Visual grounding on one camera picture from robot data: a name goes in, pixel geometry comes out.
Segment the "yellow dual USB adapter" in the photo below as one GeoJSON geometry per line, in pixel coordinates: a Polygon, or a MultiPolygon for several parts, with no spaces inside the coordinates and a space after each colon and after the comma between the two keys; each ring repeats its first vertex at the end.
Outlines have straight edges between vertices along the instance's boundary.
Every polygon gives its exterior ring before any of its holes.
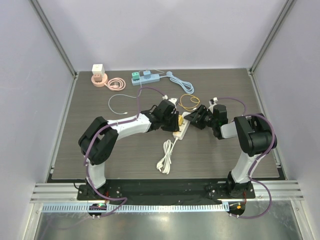
{"type": "Polygon", "coordinates": [[[178,116],[178,125],[181,126],[184,123],[184,117],[182,115],[178,116]]]}

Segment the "yellow charger with cable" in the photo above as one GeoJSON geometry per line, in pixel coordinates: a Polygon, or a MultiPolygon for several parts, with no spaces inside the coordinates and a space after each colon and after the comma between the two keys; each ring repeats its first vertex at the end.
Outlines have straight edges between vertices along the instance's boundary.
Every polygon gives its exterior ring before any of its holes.
{"type": "Polygon", "coordinates": [[[192,95],[192,94],[183,94],[179,98],[179,103],[178,105],[183,108],[184,110],[188,112],[192,112],[197,109],[197,107],[200,105],[201,101],[198,97],[192,95]],[[188,98],[188,104],[184,104],[184,99],[188,98]]]}

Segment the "white power strip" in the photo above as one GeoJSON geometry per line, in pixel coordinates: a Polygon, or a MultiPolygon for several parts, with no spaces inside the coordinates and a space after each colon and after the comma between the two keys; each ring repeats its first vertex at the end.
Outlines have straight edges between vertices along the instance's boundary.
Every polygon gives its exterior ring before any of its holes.
{"type": "MultiPolygon", "coordinates": [[[[189,112],[183,112],[182,116],[183,118],[188,115],[189,112]]],[[[170,173],[171,170],[171,164],[172,164],[172,153],[174,150],[174,147],[177,143],[177,141],[182,141],[188,128],[189,128],[190,122],[186,119],[184,119],[183,124],[181,126],[179,126],[179,131],[174,132],[172,134],[173,136],[173,140],[171,141],[170,139],[168,139],[167,141],[165,141],[162,145],[163,148],[163,152],[164,152],[164,156],[157,162],[156,164],[156,169],[162,173],[162,174],[166,174],[168,175],[170,173]]]]}

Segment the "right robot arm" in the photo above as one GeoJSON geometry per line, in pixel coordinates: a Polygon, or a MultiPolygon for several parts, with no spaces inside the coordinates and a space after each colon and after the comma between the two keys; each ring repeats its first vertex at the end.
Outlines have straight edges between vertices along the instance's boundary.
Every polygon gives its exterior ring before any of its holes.
{"type": "Polygon", "coordinates": [[[250,191],[252,173],[257,165],[277,146],[277,137],[271,123],[262,113],[249,116],[237,116],[229,122],[227,108],[222,104],[213,104],[209,108],[201,105],[184,117],[200,130],[208,127],[219,139],[238,138],[241,153],[236,166],[228,173],[226,182],[221,185],[209,184],[210,197],[240,199],[250,191]]]}

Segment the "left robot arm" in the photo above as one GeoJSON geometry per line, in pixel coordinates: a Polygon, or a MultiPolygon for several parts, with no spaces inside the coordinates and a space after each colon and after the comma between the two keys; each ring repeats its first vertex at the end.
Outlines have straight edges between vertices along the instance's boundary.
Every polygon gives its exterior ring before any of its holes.
{"type": "Polygon", "coordinates": [[[179,130],[179,112],[176,98],[164,99],[154,109],[119,120],[96,117],[78,140],[86,166],[88,193],[95,200],[106,195],[105,162],[117,141],[135,135],[162,129],[167,132],[179,130]]]}

